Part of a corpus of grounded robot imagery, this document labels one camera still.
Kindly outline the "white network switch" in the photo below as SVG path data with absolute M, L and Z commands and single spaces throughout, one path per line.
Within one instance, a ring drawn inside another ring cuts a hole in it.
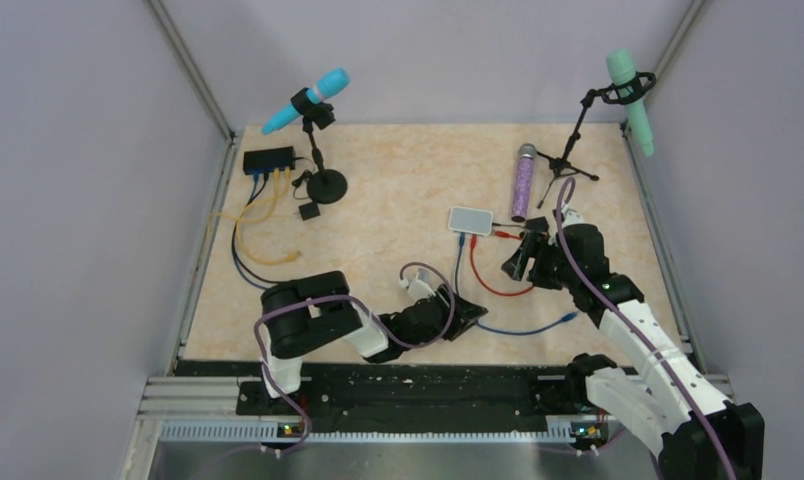
M 492 232 L 493 221 L 492 211 L 453 206 L 449 213 L 448 228 L 458 233 L 488 236 Z

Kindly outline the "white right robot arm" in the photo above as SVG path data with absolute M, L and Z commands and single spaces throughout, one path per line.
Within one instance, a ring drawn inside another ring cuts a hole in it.
M 761 413 L 751 403 L 735 403 L 694 366 L 635 283 L 611 270 L 596 226 L 580 216 L 556 220 L 556 232 L 544 217 L 527 221 L 503 272 L 537 288 L 567 291 L 640 378 L 632 380 L 603 354 L 579 354 L 567 366 L 567 404 L 613 415 L 649 450 L 663 479 L 761 478 Z

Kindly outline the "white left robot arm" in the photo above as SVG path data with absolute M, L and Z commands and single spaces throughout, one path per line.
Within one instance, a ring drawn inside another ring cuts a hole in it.
M 292 410 L 304 358 L 330 343 L 343 340 L 367 362 L 381 364 L 438 341 L 454 341 L 489 313 L 462 298 L 446 279 L 431 285 L 433 268 L 414 265 L 415 275 L 400 276 L 413 303 L 394 313 L 376 314 L 352 296 L 339 270 L 268 288 L 254 326 L 264 379 L 261 401 L 275 413 Z

